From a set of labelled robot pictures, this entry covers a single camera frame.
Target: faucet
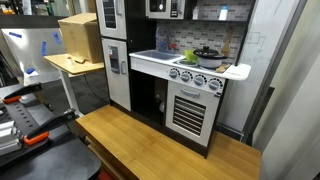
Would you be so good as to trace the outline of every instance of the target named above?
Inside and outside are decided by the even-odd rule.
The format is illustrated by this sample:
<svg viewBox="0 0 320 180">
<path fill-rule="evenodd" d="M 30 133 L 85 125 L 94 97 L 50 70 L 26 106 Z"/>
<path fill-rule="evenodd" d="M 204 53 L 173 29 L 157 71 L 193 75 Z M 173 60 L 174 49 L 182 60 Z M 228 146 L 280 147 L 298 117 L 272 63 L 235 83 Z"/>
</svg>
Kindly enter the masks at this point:
<svg viewBox="0 0 320 180">
<path fill-rule="evenodd" d="M 156 38 L 159 38 L 160 37 L 160 31 L 161 30 L 164 30 L 166 32 L 166 39 L 167 39 L 167 42 L 166 44 L 163 44 L 161 42 L 159 42 L 159 51 L 164 51 L 164 52 L 170 52 L 169 51 L 169 37 L 170 37 L 170 32 L 169 32 L 169 29 L 165 26 L 159 26 L 157 28 L 157 31 L 156 31 Z"/>
</svg>

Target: wooden table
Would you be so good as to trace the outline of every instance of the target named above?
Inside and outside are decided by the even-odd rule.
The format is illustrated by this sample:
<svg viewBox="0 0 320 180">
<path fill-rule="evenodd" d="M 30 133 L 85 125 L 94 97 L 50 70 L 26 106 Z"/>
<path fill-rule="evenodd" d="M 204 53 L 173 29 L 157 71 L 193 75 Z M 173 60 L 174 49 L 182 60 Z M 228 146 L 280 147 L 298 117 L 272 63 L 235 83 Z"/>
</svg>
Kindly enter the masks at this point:
<svg viewBox="0 0 320 180">
<path fill-rule="evenodd" d="M 118 179 L 259 179 L 261 153 L 215 133 L 208 158 L 105 106 L 77 122 L 89 146 Z"/>
<path fill-rule="evenodd" d="M 68 64 L 67 58 L 69 56 L 73 60 L 73 64 Z M 82 115 L 82 113 L 79 111 L 77 100 L 75 98 L 75 95 L 71 86 L 69 74 L 79 75 L 79 74 L 85 74 L 85 73 L 102 70 L 104 69 L 103 62 L 92 64 L 86 61 L 84 64 L 79 64 L 79 63 L 75 63 L 74 60 L 80 60 L 80 59 L 69 54 L 44 56 L 44 58 L 58 69 L 61 76 L 63 88 L 66 92 L 70 107 L 74 108 L 78 115 Z"/>
</svg>

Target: cooking pot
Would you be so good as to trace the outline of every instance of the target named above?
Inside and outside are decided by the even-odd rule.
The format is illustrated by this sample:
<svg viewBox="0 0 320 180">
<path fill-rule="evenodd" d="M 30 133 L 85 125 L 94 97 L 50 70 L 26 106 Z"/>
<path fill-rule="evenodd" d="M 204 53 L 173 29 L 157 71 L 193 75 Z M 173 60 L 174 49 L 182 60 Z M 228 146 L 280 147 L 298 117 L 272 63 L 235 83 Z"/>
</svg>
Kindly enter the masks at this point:
<svg viewBox="0 0 320 180">
<path fill-rule="evenodd" d="M 193 54 L 199 57 L 198 64 L 204 68 L 219 67 L 222 64 L 222 60 L 227 59 L 227 57 L 218 51 L 209 49 L 209 46 L 203 46 L 203 49 L 197 49 Z"/>
</svg>

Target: toy kitchen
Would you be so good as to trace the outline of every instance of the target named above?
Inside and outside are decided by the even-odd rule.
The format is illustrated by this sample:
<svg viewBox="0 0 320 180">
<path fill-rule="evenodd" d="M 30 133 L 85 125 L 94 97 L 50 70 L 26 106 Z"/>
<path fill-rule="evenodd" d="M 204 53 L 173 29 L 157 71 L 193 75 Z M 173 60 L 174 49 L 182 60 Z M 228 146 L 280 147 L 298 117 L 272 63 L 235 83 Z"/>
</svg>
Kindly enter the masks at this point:
<svg viewBox="0 0 320 180">
<path fill-rule="evenodd" d="M 206 158 L 254 2 L 96 0 L 111 105 Z"/>
</svg>

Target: wooden tabletop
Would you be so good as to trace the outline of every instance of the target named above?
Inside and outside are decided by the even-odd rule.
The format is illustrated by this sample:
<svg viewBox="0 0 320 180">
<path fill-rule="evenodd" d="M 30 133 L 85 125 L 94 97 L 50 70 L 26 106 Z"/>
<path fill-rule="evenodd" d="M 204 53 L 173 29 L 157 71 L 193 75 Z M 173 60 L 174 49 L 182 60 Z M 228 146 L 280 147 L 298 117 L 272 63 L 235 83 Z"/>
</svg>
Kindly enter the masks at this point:
<svg viewBox="0 0 320 180">
<path fill-rule="evenodd" d="M 67 58 L 71 57 L 73 64 L 68 64 Z M 51 64 L 62 69 L 63 71 L 72 74 L 78 75 L 83 73 L 89 73 L 94 71 L 99 71 L 104 68 L 103 62 L 92 64 L 90 62 L 85 62 L 83 64 L 75 63 L 74 60 L 80 60 L 79 58 L 69 55 L 69 54 L 58 54 L 52 56 L 44 56 L 44 58 L 49 61 Z"/>
<path fill-rule="evenodd" d="M 77 122 L 139 179 L 259 179 L 261 153 L 221 133 L 204 159 L 112 106 Z"/>
</svg>

